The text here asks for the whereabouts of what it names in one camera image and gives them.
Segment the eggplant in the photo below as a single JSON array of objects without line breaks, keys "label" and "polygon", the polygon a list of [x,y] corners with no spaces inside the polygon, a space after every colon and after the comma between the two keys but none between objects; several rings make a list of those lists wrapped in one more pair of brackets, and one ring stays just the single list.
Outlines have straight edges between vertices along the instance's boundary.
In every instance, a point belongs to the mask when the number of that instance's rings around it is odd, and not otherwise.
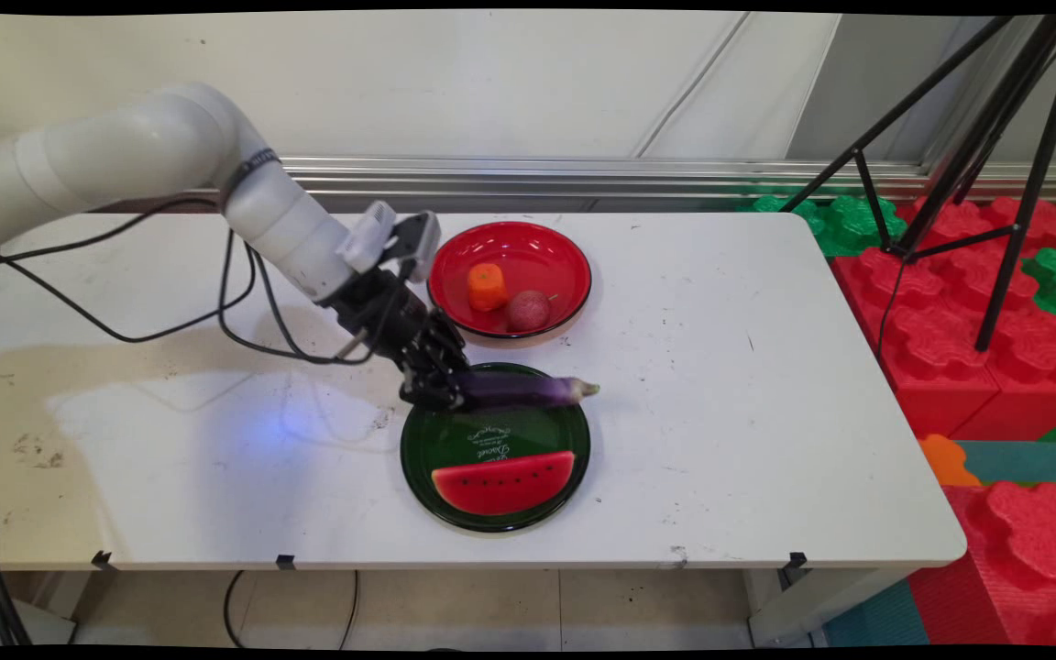
[{"label": "eggplant", "polygon": [[599,385],[582,379],[542,379],[523,373],[461,372],[454,375],[461,395],[460,413],[576,406],[595,396]]}]

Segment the floor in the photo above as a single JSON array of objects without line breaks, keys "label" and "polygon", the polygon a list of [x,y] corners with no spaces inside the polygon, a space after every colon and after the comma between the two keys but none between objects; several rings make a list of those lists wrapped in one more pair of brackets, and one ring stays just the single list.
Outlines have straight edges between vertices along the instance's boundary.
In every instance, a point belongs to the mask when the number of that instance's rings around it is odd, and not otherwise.
[{"label": "floor", "polygon": [[[96,573],[75,643],[231,646],[233,572]],[[244,573],[231,624],[244,646],[336,648],[353,572]],[[738,571],[361,571],[346,648],[751,648]]]}]

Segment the teal foam mat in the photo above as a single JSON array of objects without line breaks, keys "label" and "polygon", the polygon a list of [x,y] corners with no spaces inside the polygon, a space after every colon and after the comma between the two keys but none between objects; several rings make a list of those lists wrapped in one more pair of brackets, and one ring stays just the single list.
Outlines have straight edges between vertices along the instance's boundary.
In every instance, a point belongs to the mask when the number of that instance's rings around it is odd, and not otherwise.
[{"label": "teal foam mat", "polygon": [[830,646],[918,646],[927,631],[906,580],[884,589],[825,625]]},{"label": "teal foam mat", "polygon": [[957,440],[968,469],[981,482],[1056,483],[1056,442]]}]

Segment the watermelon slice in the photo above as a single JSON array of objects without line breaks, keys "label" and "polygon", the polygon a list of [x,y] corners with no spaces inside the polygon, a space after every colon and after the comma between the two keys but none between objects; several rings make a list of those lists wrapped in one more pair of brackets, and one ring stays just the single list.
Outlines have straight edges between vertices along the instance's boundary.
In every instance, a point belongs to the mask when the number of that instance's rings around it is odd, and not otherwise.
[{"label": "watermelon slice", "polygon": [[557,496],[573,474],[576,454],[525,455],[431,472],[434,487],[448,504],[476,515],[504,515],[531,509]]}]

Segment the red bowl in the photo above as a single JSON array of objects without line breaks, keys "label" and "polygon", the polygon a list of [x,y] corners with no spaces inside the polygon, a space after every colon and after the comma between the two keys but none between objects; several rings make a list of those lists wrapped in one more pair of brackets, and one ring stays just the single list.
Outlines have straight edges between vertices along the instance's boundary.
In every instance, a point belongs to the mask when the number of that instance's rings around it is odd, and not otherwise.
[{"label": "red bowl", "polygon": [[[533,288],[549,301],[548,323],[536,329],[508,329],[507,308],[477,312],[467,302],[467,272],[494,263],[504,271],[508,296]],[[485,337],[531,337],[554,329],[586,304],[592,276],[589,261],[565,234],[531,222],[493,222],[458,233],[439,247],[428,281],[431,302],[456,325]]]}]

